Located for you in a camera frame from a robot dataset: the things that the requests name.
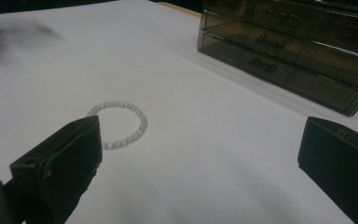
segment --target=white table surface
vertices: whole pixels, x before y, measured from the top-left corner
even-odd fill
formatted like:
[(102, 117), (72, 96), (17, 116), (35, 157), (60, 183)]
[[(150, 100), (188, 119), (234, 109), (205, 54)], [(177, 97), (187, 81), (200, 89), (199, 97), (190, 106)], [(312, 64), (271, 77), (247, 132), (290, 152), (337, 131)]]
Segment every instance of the white table surface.
[[(67, 223), (352, 223), (298, 168), (308, 116), (352, 118), (197, 52), (200, 19), (123, 0), (0, 15), (0, 179), (104, 101), (138, 105)], [(100, 114), (102, 139), (138, 124)]]

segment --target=bracelet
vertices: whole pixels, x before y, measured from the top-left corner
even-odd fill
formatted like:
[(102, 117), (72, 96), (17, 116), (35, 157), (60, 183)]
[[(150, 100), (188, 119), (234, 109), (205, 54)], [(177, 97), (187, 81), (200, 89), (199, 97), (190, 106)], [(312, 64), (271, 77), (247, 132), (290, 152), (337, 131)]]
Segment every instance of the bracelet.
[(141, 120), (141, 125), (139, 125), (138, 130), (136, 130), (135, 133), (132, 133), (128, 135), (126, 138), (123, 138), (121, 140), (116, 140), (113, 142), (102, 142), (103, 149), (114, 149), (118, 147), (124, 147), (128, 145), (129, 143), (134, 142), (138, 138), (144, 134), (146, 127), (147, 127), (147, 119), (144, 113), (139, 109), (136, 105), (126, 103), (126, 102), (120, 102), (120, 101), (110, 101), (110, 102), (104, 102), (103, 104), (95, 105), (86, 115), (86, 117), (94, 116), (96, 115), (100, 110), (108, 108), (108, 107), (122, 107), (132, 110), (138, 118)]

